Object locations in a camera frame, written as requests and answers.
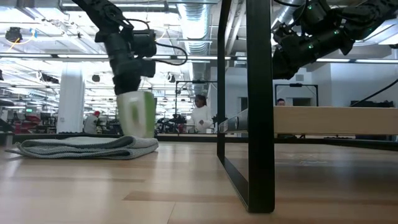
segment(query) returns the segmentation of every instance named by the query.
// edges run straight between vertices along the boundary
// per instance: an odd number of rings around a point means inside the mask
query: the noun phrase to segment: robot
[[[95,41],[104,43],[109,56],[124,134],[153,138],[155,99],[149,92],[138,91],[138,87],[141,76],[154,76],[155,61],[159,61],[144,60],[154,56],[156,45],[161,45],[155,42],[154,31],[148,24],[146,30],[134,30],[129,21],[137,20],[126,19],[107,0],[72,1],[99,29]],[[358,6],[335,9],[326,0],[306,0],[297,6],[292,24],[281,24],[274,31],[274,40],[279,44],[272,58],[274,79],[290,79],[300,67],[338,49],[347,55],[355,40],[366,38],[396,10],[396,0],[367,0]],[[297,25],[302,29],[300,36],[292,29]]]

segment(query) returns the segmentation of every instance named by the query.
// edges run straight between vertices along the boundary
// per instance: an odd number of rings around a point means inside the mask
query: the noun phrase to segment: gray towel
[[[6,150],[38,159],[134,159],[155,151],[156,139],[132,136],[121,138],[75,137],[67,139],[26,140],[17,149]]]

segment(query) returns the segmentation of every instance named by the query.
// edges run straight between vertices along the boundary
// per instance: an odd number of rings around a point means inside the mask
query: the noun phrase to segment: column
[[[64,62],[61,76],[57,133],[83,131],[85,80],[81,63]]]

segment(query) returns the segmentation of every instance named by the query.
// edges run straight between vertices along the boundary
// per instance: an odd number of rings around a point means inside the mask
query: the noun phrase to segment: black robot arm
[[[105,45],[114,74],[116,95],[137,91],[141,76],[154,76],[155,61],[142,59],[156,54],[153,30],[134,30],[122,11],[107,0],[72,1],[87,13],[99,29],[95,42]]]
[[[367,0],[355,7],[331,9],[326,0],[307,0],[294,12],[292,25],[274,32],[278,43],[272,58],[274,79],[291,79],[300,67],[338,49],[347,55],[355,40],[362,40],[398,10],[396,0]],[[297,35],[292,26],[301,25]]]

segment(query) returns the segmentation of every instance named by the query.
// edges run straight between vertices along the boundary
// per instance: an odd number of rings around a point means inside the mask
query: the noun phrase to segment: wooden table surface
[[[245,174],[246,144],[226,156]],[[131,161],[0,152],[0,223],[398,223],[398,152],[279,144],[275,158],[276,210],[254,215],[213,143],[161,142]]]

